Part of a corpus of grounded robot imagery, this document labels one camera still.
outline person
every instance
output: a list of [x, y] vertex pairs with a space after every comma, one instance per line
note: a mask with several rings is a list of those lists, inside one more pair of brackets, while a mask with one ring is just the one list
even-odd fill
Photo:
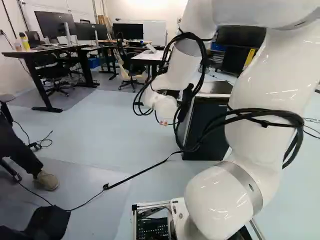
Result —
[[53, 174], [47, 173], [43, 163], [36, 157], [33, 151], [17, 137], [12, 126], [13, 118], [7, 104], [0, 101], [0, 159], [11, 158], [28, 174], [33, 175], [45, 190], [53, 191], [59, 186], [59, 181]]

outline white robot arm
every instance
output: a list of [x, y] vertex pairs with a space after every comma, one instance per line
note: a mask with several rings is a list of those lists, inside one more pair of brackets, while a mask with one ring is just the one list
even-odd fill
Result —
[[[229, 106], [301, 115], [320, 80], [319, 6], [318, 0], [189, 0], [180, 28], [209, 39], [216, 26], [266, 27], [265, 40], [233, 87]], [[198, 49], [193, 40], [177, 42], [168, 72], [146, 89], [143, 103], [163, 118], [173, 118], [177, 102], [157, 91], [189, 85], [202, 59]], [[258, 119], [290, 123], [275, 115]], [[262, 127], [246, 119], [226, 125], [231, 155], [194, 177], [184, 196], [190, 220], [205, 238], [231, 237], [270, 202], [294, 133], [294, 128]]]

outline gray floor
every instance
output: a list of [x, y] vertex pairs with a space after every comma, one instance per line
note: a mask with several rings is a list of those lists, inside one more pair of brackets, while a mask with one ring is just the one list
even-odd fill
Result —
[[[63, 93], [55, 92], [49, 97], [52, 106], [58, 109], [69, 110], [81, 100], [89, 96], [94, 88], [88, 87], [76, 87], [65, 89], [69, 93], [69, 97], [66, 97]], [[46, 105], [42, 101], [37, 89], [30, 90], [18, 96], [15, 100], [11, 101], [9, 105], [20, 106], [25, 108], [32, 107], [45, 107]]]
[[[125, 93], [132, 93], [133, 92], [133, 89], [130, 85], [123, 87], [121, 90], [119, 90], [119, 86], [122, 84], [121, 76], [117, 75], [117, 77], [114, 78], [113, 80], [109, 80], [109, 78], [111, 76], [112, 76], [112, 74], [110, 74], [110, 73], [99, 73], [98, 71], [92, 71], [92, 78], [100, 83], [100, 86], [98, 87], [99, 90], [117, 91], [117, 92], [125, 92]], [[135, 85], [136, 93], [142, 87], [143, 87], [143, 85]]]
[[[11, 165], [21, 173], [23, 185], [65, 210], [83, 204], [99, 193], [104, 184], [113, 184], [129, 176], [121, 172], [45, 157], [41, 157], [40, 160], [59, 178], [60, 186], [55, 192], [37, 189], [32, 183], [32, 176], [27, 175], [15, 163], [11, 162]], [[9, 174], [0, 169], [0, 226], [5, 225], [22, 231], [27, 227], [33, 212], [38, 207], [48, 206], [48, 204], [21, 186], [13, 184], [8, 177]], [[63, 239], [114, 239], [129, 189], [130, 182], [124, 183], [97, 197], [91, 204], [71, 212]]]
[[[134, 96], [127, 92], [97, 89], [74, 107], [60, 114], [31, 111], [20, 106], [10, 106], [10, 110], [15, 120], [29, 133], [32, 141], [42, 139], [53, 130], [53, 145], [39, 151], [39, 157], [134, 174], [177, 150], [171, 127], [159, 126], [153, 115], [134, 115]], [[304, 116], [320, 119], [319, 109], [320, 94], [315, 93]], [[315, 123], [307, 125], [320, 129]], [[14, 129], [19, 137], [26, 139], [17, 126], [14, 126]], [[318, 139], [305, 136], [295, 162], [283, 172], [279, 192], [256, 217], [266, 239], [318, 238], [319, 143]], [[131, 204], [183, 197], [188, 181], [213, 164], [215, 163], [182, 161], [179, 155], [175, 155], [166, 164], [132, 180], [114, 239], [130, 239]], [[103, 196], [99, 201], [105, 201], [107, 204], [118, 198], [112, 192], [107, 196], [110, 198]], [[94, 212], [88, 211], [83, 213], [83, 216], [87, 224], [92, 224]], [[107, 222], [114, 216], [106, 214], [104, 217]], [[77, 226], [74, 228], [75, 231], [82, 231]], [[104, 224], [96, 231], [97, 235], [102, 236], [113, 229]]]

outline floor mat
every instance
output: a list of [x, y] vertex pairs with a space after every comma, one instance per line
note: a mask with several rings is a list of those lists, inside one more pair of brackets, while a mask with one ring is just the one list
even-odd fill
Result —
[[[54, 108], [68, 110], [81, 100], [89, 96], [96, 88], [89, 87], [76, 87], [75, 89], [65, 89], [69, 93], [69, 97], [66, 97], [63, 93], [55, 92], [49, 99]], [[39, 92], [37, 89], [25, 92], [18, 96], [15, 100], [8, 103], [9, 105], [19, 107], [45, 107]]]
[[[75, 208], [102, 190], [106, 183], [116, 183], [128, 174], [96, 167], [40, 158], [44, 168], [59, 178], [60, 186], [54, 192], [37, 189], [33, 177], [18, 167], [27, 188], [63, 209]], [[24, 230], [33, 214], [48, 204], [42, 199], [14, 184], [9, 174], [0, 167], [0, 226]], [[107, 191], [84, 207], [71, 212], [64, 240], [112, 240], [115, 238], [120, 218], [128, 196], [130, 182]]]

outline beige sneaker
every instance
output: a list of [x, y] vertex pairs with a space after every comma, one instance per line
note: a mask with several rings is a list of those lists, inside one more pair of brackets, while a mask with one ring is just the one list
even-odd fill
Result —
[[39, 172], [36, 182], [40, 183], [46, 190], [53, 191], [59, 187], [59, 180], [56, 176], [42, 170]]

